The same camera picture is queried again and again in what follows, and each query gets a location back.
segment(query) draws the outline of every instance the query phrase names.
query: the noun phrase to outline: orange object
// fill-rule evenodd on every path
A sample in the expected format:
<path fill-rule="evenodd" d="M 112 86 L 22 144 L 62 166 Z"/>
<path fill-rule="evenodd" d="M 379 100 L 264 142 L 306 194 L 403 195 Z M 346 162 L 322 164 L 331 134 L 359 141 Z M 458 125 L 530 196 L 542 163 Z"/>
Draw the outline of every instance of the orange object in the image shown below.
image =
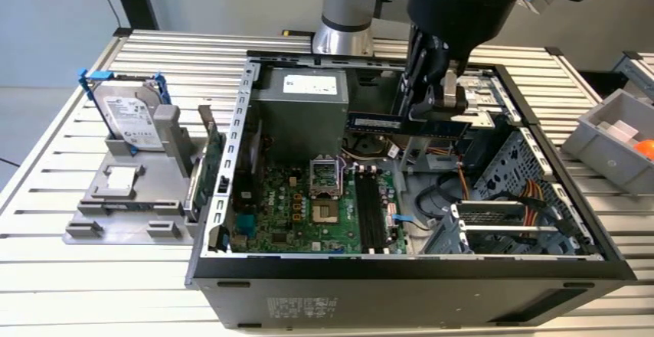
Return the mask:
<path fill-rule="evenodd" d="M 634 149 L 646 155 L 649 159 L 654 159 L 654 140 L 643 140 L 635 143 Z"/>

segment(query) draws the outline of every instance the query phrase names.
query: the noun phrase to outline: white wall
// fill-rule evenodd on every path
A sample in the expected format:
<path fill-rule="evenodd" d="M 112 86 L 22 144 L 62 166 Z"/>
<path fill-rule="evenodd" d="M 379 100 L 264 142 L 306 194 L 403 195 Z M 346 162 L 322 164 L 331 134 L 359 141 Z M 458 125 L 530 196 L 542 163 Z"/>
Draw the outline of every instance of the white wall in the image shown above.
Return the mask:
<path fill-rule="evenodd" d="M 122 21 L 127 24 L 119 0 Z M 312 31 L 322 0 L 152 0 L 162 29 L 275 35 Z M 654 51 L 654 0 L 557 1 L 542 16 L 517 8 L 497 44 L 555 45 L 581 68 L 609 68 L 625 49 Z M 378 37 L 407 26 L 377 21 Z M 67 87 L 116 29 L 106 0 L 0 0 L 0 86 Z"/>
<path fill-rule="evenodd" d="M 322 0 L 152 0 L 163 29 L 274 35 L 315 31 Z M 557 0 L 538 16 L 517 8 L 493 43 L 558 46 L 579 68 L 610 68 L 623 50 L 654 51 L 654 0 Z M 377 21 L 375 35 L 406 38 L 407 26 Z"/>
<path fill-rule="evenodd" d="M 0 86 L 75 86 L 115 29 L 107 0 L 0 0 Z"/>

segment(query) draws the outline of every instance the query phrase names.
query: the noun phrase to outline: printed label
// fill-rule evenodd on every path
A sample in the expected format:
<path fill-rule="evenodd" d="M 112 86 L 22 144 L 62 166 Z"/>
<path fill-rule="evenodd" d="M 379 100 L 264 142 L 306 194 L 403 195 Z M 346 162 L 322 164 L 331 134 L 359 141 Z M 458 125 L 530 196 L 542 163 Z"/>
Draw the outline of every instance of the printed label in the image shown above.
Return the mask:
<path fill-rule="evenodd" d="M 284 93 L 338 94 L 336 77 L 322 75 L 287 75 L 284 77 Z"/>
<path fill-rule="evenodd" d="M 355 125 L 359 126 L 378 126 L 381 128 L 399 129 L 402 123 L 399 121 L 385 121 L 373 119 L 355 119 Z"/>
<path fill-rule="evenodd" d="M 334 318 L 338 297 L 268 297 L 271 318 Z"/>
<path fill-rule="evenodd" d="M 389 157 L 394 159 L 395 157 L 398 157 L 398 153 L 399 153 L 399 147 L 394 143 L 391 143 L 389 149 Z"/>
<path fill-rule="evenodd" d="M 111 119 L 119 128 L 118 135 L 136 148 L 162 148 L 162 140 L 143 101 L 134 97 L 106 97 Z"/>

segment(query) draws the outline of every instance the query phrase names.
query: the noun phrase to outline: aluminum profile table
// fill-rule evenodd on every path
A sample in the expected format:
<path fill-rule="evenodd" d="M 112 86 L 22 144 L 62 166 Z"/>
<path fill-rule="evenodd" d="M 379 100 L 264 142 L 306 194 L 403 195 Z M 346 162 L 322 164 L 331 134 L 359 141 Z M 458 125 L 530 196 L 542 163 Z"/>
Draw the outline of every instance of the aluminum profile table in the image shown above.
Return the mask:
<path fill-rule="evenodd" d="M 654 54 L 625 51 L 614 70 L 622 72 L 650 100 L 654 100 Z"/>
<path fill-rule="evenodd" d="M 379 40 L 381 57 L 406 42 Z M 204 134 L 195 109 L 211 104 L 228 128 L 247 50 L 308 52 L 302 37 L 248 38 L 135 31 L 114 37 L 96 69 L 162 71 L 180 123 Z M 503 64 L 561 145 L 599 101 L 569 61 L 543 48 L 482 46 L 473 62 Z M 184 289 L 190 247 L 66 245 L 60 239 L 107 147 L 100 116 L 76 89 L 0 194 L 0 335 L 216 335 L 226 331 L 203 294 Z M 629 196 L 581 162 L 565 164 L 630 261 L 639 283 L 538 328 L 262 331 L 303 335 L 650 336 L 654 334 L 654 197 Z"/>

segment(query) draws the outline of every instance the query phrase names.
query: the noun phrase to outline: gray storage bin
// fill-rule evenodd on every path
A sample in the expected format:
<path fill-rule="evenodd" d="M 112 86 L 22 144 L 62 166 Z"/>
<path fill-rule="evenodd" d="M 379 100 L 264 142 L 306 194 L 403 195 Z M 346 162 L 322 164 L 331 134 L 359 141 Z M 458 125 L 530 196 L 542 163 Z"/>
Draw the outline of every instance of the gray storage bin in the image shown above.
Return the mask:
<path fill-rule="evenodd" d="M 654 107 L 618 90 L 579 117 L 563 150 L 631 194 L 654 194 L 654 162 L 599 124 L 622 121 L 638 130 L 634 140 L 654 139 Z"/>

